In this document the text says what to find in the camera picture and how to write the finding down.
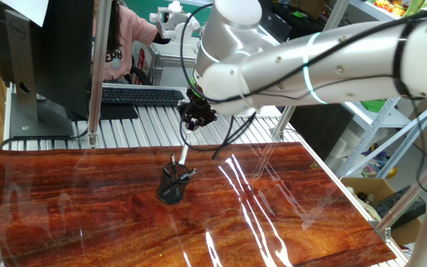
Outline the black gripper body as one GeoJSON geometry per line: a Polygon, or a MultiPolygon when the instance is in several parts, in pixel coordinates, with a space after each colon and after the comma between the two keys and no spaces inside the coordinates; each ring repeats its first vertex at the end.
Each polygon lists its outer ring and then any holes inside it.
{"type": "Polygon", "coordinates": [[[216,121],[216,111],[207,103],[206,100],[195,94],[191,89],[186,93],[189,103],[192,104],[190,109],[191,117],[204,118],[208,120],[208,124],[216,121]]]}

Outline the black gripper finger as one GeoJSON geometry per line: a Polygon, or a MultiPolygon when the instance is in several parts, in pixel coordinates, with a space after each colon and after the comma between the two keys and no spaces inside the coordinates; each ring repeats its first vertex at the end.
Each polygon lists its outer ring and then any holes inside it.
{"type": "Polygon", "coordinates": [[[180,121],[184,123],[190,123],[191,122],[191,115],[190,115],[190,109],[192,107],[192,104],[190,103],[180,103],[177,106],[177,110],[180,115],[180,121]]]}
{"type": "Polygon", "coordinates": [[[196,131],[198,128],[204,127],[208,124],[208,120],[204,118],[189,117],[187,120],[187,129],[189,131],[196,131]]]}

